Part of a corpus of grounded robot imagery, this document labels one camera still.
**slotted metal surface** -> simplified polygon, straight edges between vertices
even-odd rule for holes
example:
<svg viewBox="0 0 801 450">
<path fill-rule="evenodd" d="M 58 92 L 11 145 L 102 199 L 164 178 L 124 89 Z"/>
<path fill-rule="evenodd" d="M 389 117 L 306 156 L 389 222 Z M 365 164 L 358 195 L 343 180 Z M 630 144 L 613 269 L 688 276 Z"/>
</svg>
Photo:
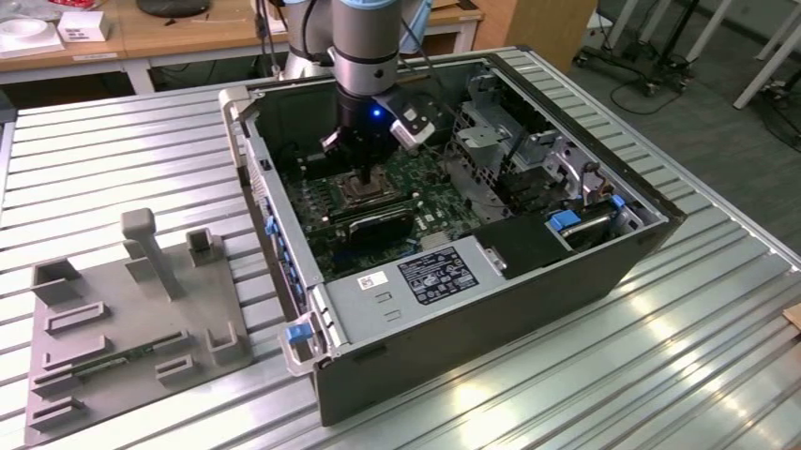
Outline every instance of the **slotted metal surface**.
<svg viewBox="0 0 801 450">
<path fill-rule="evenodd" d="M 800 443 L 801 346 L 781 316 L 801 298 L 797 257 L 535 55 L 499 53 L 690 214 L 610 295 L 323 428 L 310 380 L 287 373 L 274 338 L 283 318 L 228 161 L 220 87 L 28 110 L 0 211 L 0 449 L 24 445 L 31 265 L 124 258 L 116 220 L 140 206 L 156 213 L 163 246 L 192 227 L 226 236 L 258 361 L 52 448 Z"/>
</svg>

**motherboard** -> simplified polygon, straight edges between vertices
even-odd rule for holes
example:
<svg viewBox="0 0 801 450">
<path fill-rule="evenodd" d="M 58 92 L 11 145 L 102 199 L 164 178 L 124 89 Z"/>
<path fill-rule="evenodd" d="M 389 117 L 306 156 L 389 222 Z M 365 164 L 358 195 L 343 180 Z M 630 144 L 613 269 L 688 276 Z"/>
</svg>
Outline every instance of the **motherboard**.
<svg viewBox="0 0 801 450">
<path fill-rule="evenodd" d="M 481 225 L 429 148 L 394 152 L 367 184 L 345 172 L 286 188 L 326 279 L 446 244 Z"/>
</svg>

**cable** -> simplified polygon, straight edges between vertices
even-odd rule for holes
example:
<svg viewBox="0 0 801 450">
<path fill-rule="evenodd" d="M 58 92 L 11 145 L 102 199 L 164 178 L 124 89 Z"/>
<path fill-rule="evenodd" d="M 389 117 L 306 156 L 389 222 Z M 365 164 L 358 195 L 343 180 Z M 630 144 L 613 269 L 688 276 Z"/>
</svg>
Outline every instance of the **cable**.
<svg viewBox="0 0 801 450">
<path fill-rule="evenodd" d="M 166 68 L 166 67 L 162 67 L 162 70 L 166 70 L 167 72 L 172 72 L 172 73 L 178 73 L 178 72 L 183 72 L 184 70 L 187 70 L 188 66 L 190 66 L 190 63 L 184 64 L 184 66 L 182 66 L 180 68 Z"/>
<path fill-rule="evenodd" d="M 788 125 L 792 127 L 796 135 L 798 136 L 798 138 L 797 138 L 798 141 L 801 141 L 801 131 L 798 130 L 798 126 L 792 122 L 792 120 L 781 112 L 781 110 L 778 108 L 776 108 L 776 105 L 773 105 L 772 98 L 769 97 L 769 95 L 766 93 L 764 93 L 764 95 L 760 97 L 760 101 L 766 103 L 770 106 L 770 109 L 781 116 L 782 120 L 788 123 Z M 801 143 L 789 142 L 785 139 L 786 137 L 782 136 L 781 134 L 778 134 L 778 132 L 776 132 L 776 130 L 773 129 L 773 126 L 772 126 L 772 122 L 769 121 L 768 115 L 765 114 L 766 110 L 765 110 L 765 108 L 758 107 L 758 102 L 754 103 L 754 110 L 756 110 L 757 115 L 762 119 L 762 126 L 765 127 L 765 130 L 770 133 L 773 138 L 777 141 L 780 141 L 782 144 L 785 144 L 793 152 L 801 153 Z"/>
<path fill-rule="evenodd" d="M 486 206 L 489 208 L 506 208 L 507 207 L 505 204 L 489 204 L 489 203 L 479 202 L 469 195 L 465 196 L 465 200 L 470 200 L 471 203 L 481 204 L 482 206 Z"/>
<path fill-rule="evenodd" d="M 210 73 L 206 75 L 206 80 L 199 84 L 200 86 L 206 86 L 211 81 L 211 75 L 214 74 L 214 69 L 216 68 L 216 60 L 211 62 Z"/>
<path fill-rule="evenodd" d="M 184 87 L 200 87 L 204 86 L 210 83 L 211 81 L 211 75 L 214 74 L 214 69 L 216 68 L 216 61 L 211 62 L 211 68 L 210 68 L 210 72 L 206 75 L 206 80 L 199 83 L 199 84 L 192 84 L 191 82 L 187 82 L 186 80 L 178 78 L 176 76 L 174 76 L 171 74 L 171 72 L 168 70 L 164 70 L 162 67 L 154 67 L 154 69 L 167 78 L 170 78 L 171 80 L 174 80 L 175 82 L 183 84 Z"/>
<path fill-rule="evenodd" d="M 604 56 L 601 56 L 601 55 L 594 55 L 594 56 L 593 56 L 593 59 L 597 59 L 597 60 L 600 60 L 602 63 L 606 63 L 606 64 L 609 64 L 610 66 L 614 66 L 614 67 L 617 67 L 617 68 L 622 68 L 622 69 L 628 70 L 629 72 L 633 72 L 633 73 L 636 73 L 636 74 L 637 74 L 637 75 L 638 75 L 641 78 L 648 78 L 648 77 L 646 77 L 646 74 L 645 74 L 644 72 L 641 72 L 640 70 L 637 70 L 634 67 L 629 67 L 629 66 L 625 66 L 625 65 L 622 65 L 621 63 L 618 63 L 618 62 L 617 62 L 617 61 L 614 61 L 613 59 L 608 59 L 608 58 L 605 58 L 605 57 L 604 57 Z"/>
<path fill-rule="evenodd" d="M 303 13 L 303 24 L 300 25 L 300 37 L 303 38 L 303 54 L 307 57 L 307 59 L 310 59 L 311 61 L 314 61 L 313 56 L 310 54 L 310 46 L 307 43 L 307 29 L 310 26 L 310 17 L 311 17 L 311 11 L 314 10 L 314 6 L 317 5 L 317 0 L 310 0 L 310 6 L 306 8 L 306 11 Z"/>
<path fill-rule="evenodd" d="M 601 14 L 596 12 L 596 16 L 598 16 L 598 26 L 601 27 L 601 34 L 604 35 L 604 44 L 601 44 L 601 51 L 612 54 L 613 48 L 610 46 L 610 36 L 606 34 L 606 28 L 604 27 L 604 19 L 601 18 Z"/>
<path fill-rule="evenodd" d="M 280 9 L 280 7 L 275 7 L 275 9 L 278 9 L 278 17 L 280 18 L 280 23 L 284 24 L 284 33 L 288 33 L 290 26 L 287 25 L 287 18 L 284 17 L 284 11 Z"/>
<path fill-rule="evenodd" d="M 280 66 L 278 66 L 278 61 L 275 60 L 275 42 L 272 41 L 272 30 L 271 30 L 271 21 L 267 15 L 267 0 L 256 0 L 256 31 L 259 35 L 259 39 L 262 41 L 262 56 L 267 57 L 267 49 L 264 38 L 270 40 L 270 63 L 271 68 L 267 71 L 267 65 L 264 61 L 262 61 L 262 69 L 264 70 L 264 75 L 268 73 L 272 75 L 278 75 L 280 71 Z"/>
<path fill-rule="evenodd" d="M 624 87 L 626 87 L 626 86 L 630 86 L 630 85 L 633 85 L 634 83 L 637 83 L 637 82 L 640 82 L 640 81 L 641 81 L 641 79 L 638 78 L 638 79 L 636 79 L 636 80 L 630 80 L 629 82 L 624 82 L 624 83 L 622 83 L 620 86 L 617 86 L 617 87 L 616 87 L 614 89 L 612 89 L 612 91 L 610 91 L 610 100 L 612 100 L 612 103 L 614 103 L 614 106 L 617 106 L 617 107 L 618 107 L 621 110 L 624 110 L 626 113 L 632 113 L 632 114 L 636 114 L 636 115 L 654 115 L 654 114 L 657 114 L 660 111 L 662 111 L 662 110 L 664 110 L 664 109 L 668 107 L 668 105 L 670 105 L 670 104 L 672 104 L 672 103 L 673 103 L 673 102 L 674 102 L 677 99 L 680 99 L 680 98 L 681 98 L 681 96 L 684 96 L 684 95 L 685 95 L 685 93 L 684 93 L 684 92 L 682 92 L 682 93 L 678 93 L 678 94 L 676 95 L 676 97 L 674 97 L 674 98 L 672 98 L 670 100 L 668 100 L 668 101 L 666 101 L 666 102 L 665 102 L 665 103 L 664 103 L 664 104 L 662 104 L 662 105 L 661 105 L 658 108 L 656 108 L 656 109 L 654 109 L 654 110 L 652 110 L 652 111 L 634 111 L 634 110 L 630 110 L 630 109 L 629 109 L 629 108 L 626 108 L 624 105 L 621 105 L 621 103 L 620 103 L 620 102 L 617 101 L 617 99 L 614 98 L 614 94 L 617 94 L 617 92 L 618 92 L 618 91 L 620 91 L 620 90 L 621 90 Z"/>
<path fill-rule="evenodd" d="M 470 124 L 467 123 L 467 121 L 462 118 L 462 116 L 459 116 L 459 114 L 455 113 L 455 111 L 451 108 L 451 105 L 449 105 L 446 103 L 446 101 L 442 99 L 443 93 L 447 92 L 446 85 L 442 83 L 442 79 L 439 78 L 439 73 L 437 72 L 437 69 L 434 68 L 434 63 L 431 62 L 431 59 L 429 58 L 429 55 L 426 54 L 426 51 L 423 50 L 423 44 L 421 42 L 421 39 L 417 38 L 417 35 L 411 31 L 410 25 L 406 23 L 406 20 L 403 18 L 401 19 L 401 23 L 403 24 L 403 28 L 406 28 L 406 32 L 410 35 L 411 40 L 414 41 L 414 45 L 419 49 L 421 55 L 423 55 L 423 60 L 426 60 L 426 65 L 429 66 L 430 75 L 434 78 L 434 81 L 437 82 L 437 86 L 439 87 L 439 96 L 435 98 L 437 103 L 439 103 L 439 106 L 446 110 L 446 112 L 449 112 L 449 114 L 453 116 L 453 118 L 459 123 L 459 125 L 465 128 L 469 128 Z M 403 56 L 401 56 L 401 54 L 398 54 L 398 60 L 405 64 L 405 66 L 407 68 L 410 68 L 411 73 L 417 72 L 417 69 L 411 66 L 411 64 L 407 62 L 407 60 L 403 59 Z"/>
<path fill-rule="evenodd" d="M 776 108 L 776 105 L 773 104 L 772 101 L 769 101 L 768 104 L 770 105 L 770 108 L 776 111 L 776 113 L 778 114 L 778 116 L 782 118 L 782 120 L 788 123 L 788 125 L 790 126 L 790 128 L 793 129 L 793 131 L 796 132 L 796 134 L 798 134 L 801 136 L 801 128 L 793 123 L 793 121 L 785 115 L 785 113 L 778 108 Z"/>
</svg>

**wooden desk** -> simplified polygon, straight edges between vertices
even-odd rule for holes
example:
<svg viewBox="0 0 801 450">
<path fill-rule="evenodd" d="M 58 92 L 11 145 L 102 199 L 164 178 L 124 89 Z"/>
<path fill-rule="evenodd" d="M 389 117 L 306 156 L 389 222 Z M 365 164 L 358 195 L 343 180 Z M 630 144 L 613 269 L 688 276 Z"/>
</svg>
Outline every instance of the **wooden desk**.
<svg viewBox="0 0 801 450">
<path fill-rule="evenodd" d="M 167 19 L 139 10 L 136 0 L 116 0 L 128 58 L 259 45 L 248 0 L 212 0 L 211 9 L 166 26 Z M 286 33 L 274 39 L 286 42 Z"/>
<path fill-rule="evenodd" d="M 147 94 L 155 92 L 151 68 L 262 53 L 250 0 L 212 0 L 208 14 L 178 19 L 171 25 L 142 12 L 135 0 L 108 0 L 102 9 L 114 18 L 110 41 L 66 44 L 63 52 L 0 60 L 0 84 L 124 71 L 136 94 Z M 467 52 L 482 18 L 479 10 L 437 9 L 426 35 L 455 34 L 453 51 Z M 288 51 L 286 33 L 274 34 L 274 42 L 278 52 Z M 74 56 L 99 53 L 116 56 L 80 65 L 72 61 Z"/>
<path fill-rule="evenodd" d="M 562 72 L 581 47 L 597 0 L 473 0 L 487 17 L 475 50 L 529 45 Z"/>
<path fill-rule="evenodd" d="M 67 76 L 90 75 L 123 70 L 126 42 L 116 2 L 108 1 L 102 7 L 107 14 L 111 30 L 106 42 L 66 42 L 66 50 L 0 59 L 0 84 L 62 78 L 62 67 L 70 67 Z"/>
<path fill-rule="evenodd" d="M 130 58 L 127 72 L 136 94 L 154 92 L 151 68 L 262 54 L 250 0 L 214 0 L 208 18 L 200 15 L 180 19 L 170 26 L 164 26 L 167 20 L 144 14 L 135 0 L 116 1 Z M 454 33 L 453 52 L 467 52 L 482 18 L 479 10 L 437 9 L 430 15 L 426 35 Z M 275 50 L 287 52 L 287 34 L 276 33 L 272 38 Z"/>
</svg>

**metal pole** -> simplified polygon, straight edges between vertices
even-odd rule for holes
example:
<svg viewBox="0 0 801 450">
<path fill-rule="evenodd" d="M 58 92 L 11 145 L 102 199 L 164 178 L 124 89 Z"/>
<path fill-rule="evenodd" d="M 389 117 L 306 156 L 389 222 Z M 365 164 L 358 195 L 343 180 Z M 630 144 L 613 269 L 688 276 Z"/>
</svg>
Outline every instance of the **metal pole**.
<svg viewBox="0 0 801 450">
<path fill-rule="evenodd" d="M 658 62 L 660 67 L 666 66 L 672 59 L 673 50 L 676 50 L 676 43 L 678 42 L 678 39 L 681 38 L 682 33 L 685 32 L 685 28 L 688 27 L 688 22 L 690 21 L 690 17 L 692 17 L 693 12 L 696 11 L 696 8 L 698 8 L 700 2 L 701 2 L 701 0 L 692 0 L 692 3 L 688 5 L 688 7 L 685 7 L 685 12 L 681 16 L 678 24 L 676 25 L 676 28 L 673 29 L 673 33 L 670 34 L 670 40 L 668 41 L 665 50 L 662 50 L 662 57 L 660 58 L 660 62 Z"/>
<path fill-rule="evenodd" d="M 720 26 L 721 22 L 724 21 L 724 18 L 726 17 L 726 12 L 729 12 L 732 2 L 733 0 L 724 0 L 721 6 L 717 7 L 710 22 L 708 23 L 706 28 L 704 28 L 704 32 L 701 33 L 701 36 L 698 37 L 698 40 L 696 40 L 690 52 L 688 53 L 689 62 L 694 62 L 694 60 L 698 59 L 698 56 L 701 55 L 706 44 L 710 42 L 712 35 L 714 34 L 717 27 Z"/>
<path fill-rule="evenodd" d="M 773 72 L 778 69 L 781 63 L 785 62 L 785 59 L 788 59 L 788 56 L 790 55 L 790 52 L 794 49 L 798 42 L 801 42 L 801 23 L 798 24 L 798 26 L 796 26 L 796 30 L 792 32 L 790 37 L 788 37 L 788 40 L 778 48 L 778 52 L 776 52 L 776 55 L 773 56 L 768 64 L 762 67 L 762 70 L 753 79 L 753 82 L 750 82 L 749 87 L 746 87 L 746 90 L 742 91 L 742 95 L 740 96 L 737 101 L 734 101 L 734 108 L 742 110 L 746 107 L 746 105 L 752 101 L 753 96 L 756 96 L 756 93 L 760 91 L 760 89 L 762 89 L 762 86 L 765 86 L 765 83 L 772 77 Z"/>
<path fill-rule="evenodd" d="M 614 48 L 614 46 L 617 45 L 617 41 L 624 34 L 624 30 L 626 29 L 626 24 L 629 23 L 629 19 L 632 18 L 632 13 L 634 12 L 637 3 L 640 3 L 640 0 L 628 0 L 626 5 L 624 5 L 624 10 L 621 11 L 621 16 L 617 18 L 617 22 L 614 23 L 614 27 L 612 28 L 612 33 L 610 33 L 610 47 L 612 48 Z"/>
<path fill-rule="evenodd" d="M 668 7 L 672 5 L 672 0 L 661 0 L 660 4 L 656 7 L 656 11 L 650 16 L 649 24 L 646 25 L 646 29 L 642 30 L 642 35 L 640 35 L 640 42 L 649 42 L 652 40 L 653 32 L 656 31 L 656 27 L 660 22 L 662 22 L 662 17 L 665 17 L 665 12 L 668 12 Z"/>
<path fill-rule="evenodd" d="M 765 58 L 768 58 L 768 55 L 772 54 L 776 45 L 778 45 L 778 41 L 788 34 L 788 31 L 790 30 L 793 24 L 798 20 L 798 16 L 801 16 L 801 2 L 798 2 L 798 6 L 792 11 L 788 19 L 781 23 L 781 26 L 778 27 L 778 30 L 776 30 L 776 33 L 773 33 L 770 41 L 762 48 L 762 52 L 760 52 L 760 54 L 756 55 L 756 59 L 758 59 L 760 61 L 765 61 Z"/>
</svg>

